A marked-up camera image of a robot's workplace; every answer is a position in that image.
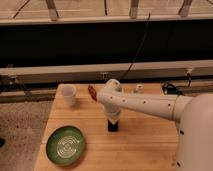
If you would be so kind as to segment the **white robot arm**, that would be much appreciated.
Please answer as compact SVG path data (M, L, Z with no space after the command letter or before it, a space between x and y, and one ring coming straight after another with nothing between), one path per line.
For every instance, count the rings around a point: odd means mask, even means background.
M108 116L125 108L176 122L176 171L213 171L213 93L196 97L125 93L111 79L96 98Z

